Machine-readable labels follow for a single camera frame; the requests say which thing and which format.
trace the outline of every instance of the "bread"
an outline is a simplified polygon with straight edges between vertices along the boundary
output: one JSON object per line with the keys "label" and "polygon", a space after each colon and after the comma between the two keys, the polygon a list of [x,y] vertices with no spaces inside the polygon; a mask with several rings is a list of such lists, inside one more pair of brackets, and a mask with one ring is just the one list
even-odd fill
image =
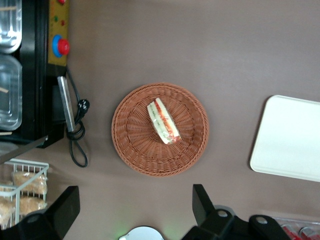
{"label": "bread", "polygon": [[2,185],[12,186],[14,183],[12,181],[0,181],[0,192],[11,192],[13,189],[9,187],[4,187]]}
{"label": "bread", "polygon": [[156,132],[165,144],[174,144],[181,140],[180,133],[160,98],[151,102],[147,111]]}
{"label": "bread", "polygon": [[4,197],[0,197],[0,225],[6,228],[11,215],[15,212],[15,204]]}
{"label": "bread", "polygon": [[[33,172],[25,172],[25,171],[17,171],[13,173],[13,183],[16,186],[21,186],[29,179],[33,178],[36,173]],[[22,189],[22,192],[31,192],[35,194],[46,194],[47,193],[47,178],[45,175],[38,176],[35,180],[29,183]]]}
{"label": "bread", "polygon": [[34,211],[44,209],[47,206],[46,202],[34,196],[20,196],[20,215],[27,215]]}

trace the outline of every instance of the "red knob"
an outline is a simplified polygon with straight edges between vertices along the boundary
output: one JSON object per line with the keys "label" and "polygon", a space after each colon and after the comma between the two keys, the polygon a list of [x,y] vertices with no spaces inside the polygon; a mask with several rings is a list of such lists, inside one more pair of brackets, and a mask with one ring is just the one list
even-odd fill
{"label": "red knob", "polygon": [[61,55],[67,55],[70,50],[70,45],[67,39],[60,39],[58,41],[58,51]]}

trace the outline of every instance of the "wicker basket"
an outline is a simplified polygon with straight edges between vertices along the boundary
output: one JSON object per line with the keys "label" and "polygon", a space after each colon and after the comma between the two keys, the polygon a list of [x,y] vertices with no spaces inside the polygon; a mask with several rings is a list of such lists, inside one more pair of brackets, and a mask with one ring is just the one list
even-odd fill
{"label": "wicker basket", "polygon": [[[148,115],[147,105],[160,98],[182,140],[166,145]],[[179,174],[202,155],[209,137],[208,116],[197,98],[183,87],[151,83],[129,93],[112,120],[112,140],[121,159],[134,170],[154,177]]]}

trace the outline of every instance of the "control panel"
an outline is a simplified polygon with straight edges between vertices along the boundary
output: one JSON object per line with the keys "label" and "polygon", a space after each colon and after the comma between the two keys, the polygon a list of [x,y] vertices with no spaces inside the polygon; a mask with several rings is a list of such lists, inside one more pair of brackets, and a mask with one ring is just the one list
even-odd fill
{"label": "control panel", "polygon": [[69,0],[50,0],[48,63],[65,67],[70,50],[68,42]]}

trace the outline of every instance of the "power cord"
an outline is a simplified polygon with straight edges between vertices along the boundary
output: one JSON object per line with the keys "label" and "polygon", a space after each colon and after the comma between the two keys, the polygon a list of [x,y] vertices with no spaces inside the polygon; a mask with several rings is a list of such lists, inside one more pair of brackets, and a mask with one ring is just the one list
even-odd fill
{"label": "power cord", "polygon": [[[71,82],[72,88],[75,93],[76,101],[77,101],[77,113],[74,117],[74,125],[77,130],[75,131],[68,131],[68,128],[65,130],[66,137],[69,139],[69,149],[70,149],[70,155],[73,160],[73,162],[80,168],[85,168],[88,166],[88,158],[86,156],[86,153],[78,143],[79,140],[81,140],[85,134],[86,134],[86,128],[82,122],[82,118],[85,116],[85,114],[88,112],[88,109],[90,107],[90,103],[87,99],[80,99],[79,92],[77,90],[77,87],[75,85],[75,82],[72,78],[70,69],[68,66],[66,66],[66,74]],[[80,164],[75,156],[74,156],[74,149],[73,149],[73,143],[75,146],[79,149],[80,153],[82,154],[84,158],[84,164]]]}

